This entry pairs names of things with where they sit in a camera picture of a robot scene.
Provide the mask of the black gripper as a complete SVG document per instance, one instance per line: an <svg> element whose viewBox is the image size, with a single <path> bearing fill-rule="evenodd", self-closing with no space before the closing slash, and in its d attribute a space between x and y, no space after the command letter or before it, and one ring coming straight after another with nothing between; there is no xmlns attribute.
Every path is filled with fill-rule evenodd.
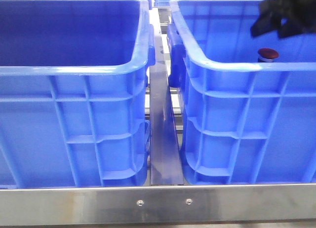
<svg viewBox="0 0 316 228"><path fill-rule="evenodd" d="M250 28L258 37L276 31L278 38L316 32L316 0L264 0L259 16Z"/></svg>

